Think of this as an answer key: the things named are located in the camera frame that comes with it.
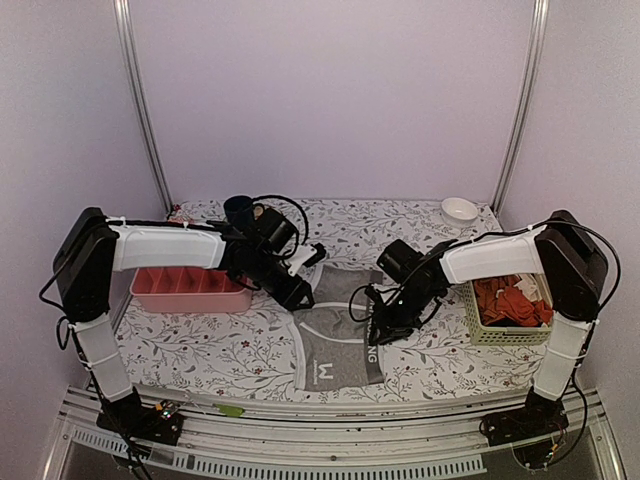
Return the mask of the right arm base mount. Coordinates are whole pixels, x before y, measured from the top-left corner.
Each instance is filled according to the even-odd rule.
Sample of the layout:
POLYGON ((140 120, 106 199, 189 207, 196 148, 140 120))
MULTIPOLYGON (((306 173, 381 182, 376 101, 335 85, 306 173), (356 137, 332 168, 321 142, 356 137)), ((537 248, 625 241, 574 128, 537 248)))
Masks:
POLYGON ((568 426, 569 420, 560 400, 531 397, 521 407, 483 416, 479 432, 490 446, 498 446, 560 433, 568 426))

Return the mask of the grey boxer underwear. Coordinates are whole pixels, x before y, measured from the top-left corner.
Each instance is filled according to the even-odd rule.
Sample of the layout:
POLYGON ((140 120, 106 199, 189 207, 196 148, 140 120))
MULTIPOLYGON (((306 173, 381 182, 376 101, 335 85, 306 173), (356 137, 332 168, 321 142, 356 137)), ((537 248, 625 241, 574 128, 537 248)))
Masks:
POLYGON ((369 346, 370 299, 357 289, 380 284, 375 270, 319 266, 311 275, 315 305, 293 313, 289 331, 295 347, 294 387, 328 392, 384 381, 379 348, 369 346))

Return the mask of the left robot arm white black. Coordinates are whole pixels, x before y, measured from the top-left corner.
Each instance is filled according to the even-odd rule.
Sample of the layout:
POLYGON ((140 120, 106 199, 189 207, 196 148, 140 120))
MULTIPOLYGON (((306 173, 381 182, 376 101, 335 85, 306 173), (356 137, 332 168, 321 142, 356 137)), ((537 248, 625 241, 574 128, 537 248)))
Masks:
POLYGON ((294 312, 313 306, 310 284, 299 274, 323 260, 325 248, 278 210, 260 214, 247 198, 225 210, 225 220, 206 224, 112 218, 85 209, 53 261, 48 281, 59 292, 55 307, 71 329, 85 367, 99 391, 103 410, 128 434, 148 426, 119 353, 111 327, 109 299, 113 273, 142 268, 196 267, 223 271, 266 292, 294 312))

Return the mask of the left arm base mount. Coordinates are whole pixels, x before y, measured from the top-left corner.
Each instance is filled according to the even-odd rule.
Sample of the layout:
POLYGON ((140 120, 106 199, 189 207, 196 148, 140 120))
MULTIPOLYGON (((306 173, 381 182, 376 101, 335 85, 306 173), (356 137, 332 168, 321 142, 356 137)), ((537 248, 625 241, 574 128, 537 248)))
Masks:
POLYGON ((165 403, 160 404, 160 409, 144 406, 133 393, 121 400, 106 401, 96 425, 127 438, 176 446, 184 421, 181 413, 167 408, 165 403))

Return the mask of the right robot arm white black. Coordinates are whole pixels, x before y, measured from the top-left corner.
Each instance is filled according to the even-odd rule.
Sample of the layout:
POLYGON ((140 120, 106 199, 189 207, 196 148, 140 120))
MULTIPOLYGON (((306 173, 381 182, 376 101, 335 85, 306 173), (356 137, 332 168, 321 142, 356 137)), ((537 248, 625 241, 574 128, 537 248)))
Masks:
POLYGON ((588 350, 591 325, 611 299, 602 291, 608 261, 616 256, 604 237, 566 210, 521 230, 443 241, 427 253, 395 240, 376 264, 396 288, 390 293, 364 288, 372 302, 368 342, 378 346, 409 337, 419 329, 426 306, 453 285, 511 274, 544 276, 552 300, 551 333, 516 421, 524 435, 537 436, 554 422, 588 350))

